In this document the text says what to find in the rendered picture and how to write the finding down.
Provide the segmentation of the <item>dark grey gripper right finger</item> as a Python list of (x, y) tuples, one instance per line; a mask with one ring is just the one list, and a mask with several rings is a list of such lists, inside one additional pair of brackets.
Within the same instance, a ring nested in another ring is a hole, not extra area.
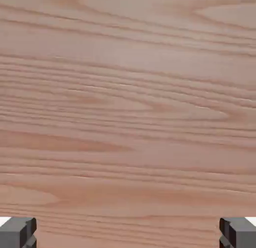
[(256, 217), (221, 217), (219, 248), (256, 248)]

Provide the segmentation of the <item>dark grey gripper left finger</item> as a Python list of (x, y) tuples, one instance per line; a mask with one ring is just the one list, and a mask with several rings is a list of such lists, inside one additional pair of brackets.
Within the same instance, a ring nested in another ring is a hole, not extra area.
[(35, 217), (0, 216), (0, 248), (37, 248)]

